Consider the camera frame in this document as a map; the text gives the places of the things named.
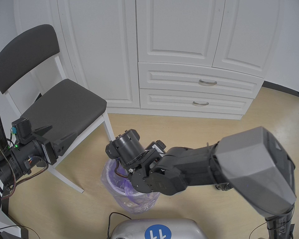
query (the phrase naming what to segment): chair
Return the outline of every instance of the chair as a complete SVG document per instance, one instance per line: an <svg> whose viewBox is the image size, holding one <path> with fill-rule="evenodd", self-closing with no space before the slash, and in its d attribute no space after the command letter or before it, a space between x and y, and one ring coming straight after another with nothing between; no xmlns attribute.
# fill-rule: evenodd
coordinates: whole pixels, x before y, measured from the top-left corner
<svg viewBox="0 0 299 239"><path fill-rule="evenodd" d="M4 94L18 117L28 118L32 129L52 125L44 137L51 142L73 132L77 138L63 156L59 156L48 171L79 192L84 190L68 180L56 166L100 124L104 123L109 140L114 139L106 111L107 102L79 84L66 79L60 59L59 45L54 28L40 25L13 39L0 52L0 91ZM54 56L62 81L42 95L23 114L12 100L8 89L23 75L49 57Z"/></svg>

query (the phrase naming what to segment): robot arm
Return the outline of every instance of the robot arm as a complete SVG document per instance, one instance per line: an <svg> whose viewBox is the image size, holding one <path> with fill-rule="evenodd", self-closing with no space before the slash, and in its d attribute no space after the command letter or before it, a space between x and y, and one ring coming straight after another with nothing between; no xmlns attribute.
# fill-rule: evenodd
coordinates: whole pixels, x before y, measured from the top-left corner
<svg viewBox="0 0 299 239"><path fill-rule="evenodd" d="M266 218L270 238L288 238L281 235L288 236L296 201L295 165L265 128L225 137L212 146L174 147L166 153L160 141L144 150L139 138L129 130L106 147L111 159L120 159L137 191L174 195L187 186L229 182Z"/></svg>

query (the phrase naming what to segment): white logo symbol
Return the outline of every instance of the white logo symbol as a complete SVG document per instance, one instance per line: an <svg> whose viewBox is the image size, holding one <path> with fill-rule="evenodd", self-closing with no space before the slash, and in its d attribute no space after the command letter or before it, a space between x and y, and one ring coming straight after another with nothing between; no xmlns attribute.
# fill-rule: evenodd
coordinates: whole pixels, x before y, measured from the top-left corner
<svg viewBox="0 0 299 239"><path fill-rule="evenodd" d="M152 234L152 231L149 231L149 233L150 233L150 239L157 239L157 237L154 237L154 235ZM160 239L164 239L166 237L166 235L163 236L161 229L159 229L159 234L160 234Z"/></svg>

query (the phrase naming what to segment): white chair frame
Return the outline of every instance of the white chair frame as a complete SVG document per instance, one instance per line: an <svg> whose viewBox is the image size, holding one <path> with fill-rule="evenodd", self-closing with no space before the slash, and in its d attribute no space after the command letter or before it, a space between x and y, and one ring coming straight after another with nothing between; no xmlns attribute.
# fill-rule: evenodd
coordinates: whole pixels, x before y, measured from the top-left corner
<svg viewBox="0 0 299 239"><path fill-rule="evenodd" d="M63 70L63 67L62 67L62 64L61 64L58 54L56 54L54 56L54 59L55 59L56 66L58 68L58 71L59 71L62 79L66 79L66 75ZM20 117L21 112L18 109L18 107L16 106L13 99L11 98L11 95L9 94L8 90L4 93L4 95L6 96L10 105L12 106L17 117ZM63 176L55 168L74 148L76 148L92 131L94 131L102 123L104 123L104 127L105 127L105 130L106 130L109 140L114 140L115 139L114 133L113 133L110 121L109 121L107 110L105 110L105 112L100 117L98 117L90 126L88 126L86 130L84 130L80 135L78 135L78 137L74 140L74 142L71 144L71 146L64 153L64 155L59 156L57 159L57 162L53 165L49 165L49 168L48 168L48 171L50 173L52 173L54 176L56 176L57 178L59 178L61 181L65 182L67 185L71 186L72 188L76 189L80 193L84 192L84 190L82 188L80 188L79 186L77 186L76 184L74 184L69 179L67 179L65 176Z"/></svg>

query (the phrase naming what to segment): white chair leg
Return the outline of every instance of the white chair leg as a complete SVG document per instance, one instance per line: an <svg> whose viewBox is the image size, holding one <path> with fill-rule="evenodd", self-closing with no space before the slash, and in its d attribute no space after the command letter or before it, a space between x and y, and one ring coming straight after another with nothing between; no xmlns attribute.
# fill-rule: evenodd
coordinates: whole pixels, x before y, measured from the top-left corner
<svg viewBox="0 0 299 239"><path fill-rule="evenodd" d="M114 137L114 133L113 133L113 130L112 130L112 127L110 124L108 114L107 114L107 110L105 110L105 112L102 114L102 116L104 118L104 127L105 127L106 133L108 135L108 138L109 138L109 140L113 141L113 140L115 140L115 137Z"/></svg>
<svg viewBox="0 0 299 239"><path fill-rule="evenodd" d="M54 169L51 165L49 165L48 171L52 173L54 176L58 177L61 181L65 182L67 185L71 186L73 189L76 189L78 192L82 193L84 190L74 184L72 181L67 179L65 176L63 176L60 172L58 172L56 169Z"/></svg>

